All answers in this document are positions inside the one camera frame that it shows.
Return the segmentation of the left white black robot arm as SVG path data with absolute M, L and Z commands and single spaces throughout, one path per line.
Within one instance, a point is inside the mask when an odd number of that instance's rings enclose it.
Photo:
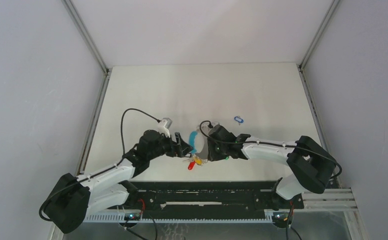
M 144 172 L 151 160 L 164 155 L 184 158 L 192 150 L 178 132 L 167 137 L 156 130 L 147 130 L 118 162 L 89 174 L 62 175 L 41 204 L 39 217 L 68 234 L 87 216 L 102 210 L 121 205 L 131 209 L 137 205 L 139 196 L 130 179 Z

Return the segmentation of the large keyring with key tags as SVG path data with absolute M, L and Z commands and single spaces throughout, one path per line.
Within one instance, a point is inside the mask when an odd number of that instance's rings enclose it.
M 199 130 L 190 133 L 188 143 L 193 148 L 191 152 L 192 157 L 184 160 L 184 162 L 188 162 L 187 169 L 189 171 L 195 166 L 203 166 L 208 162 L 208 160 L 203 160 L 196 156 L 196 153 L 202 150 L 205 141 L 208 141 L 207 138 Z

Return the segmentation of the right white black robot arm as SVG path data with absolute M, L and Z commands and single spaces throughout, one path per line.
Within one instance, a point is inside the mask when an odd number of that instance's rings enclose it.
M 277 208 L 284 208 L 304 192 L 322 194 L 330 180 L 342 173 L 337 160 L 309 136 L 295 141 L 263 140 L 246 133 L 234 135 L 209 120 L 202 121 L 198 130 L 207 140 L 210 162 L 264 160 L 290 168 L 291 174 L 277 180 L 272 189 L 271 203 Z

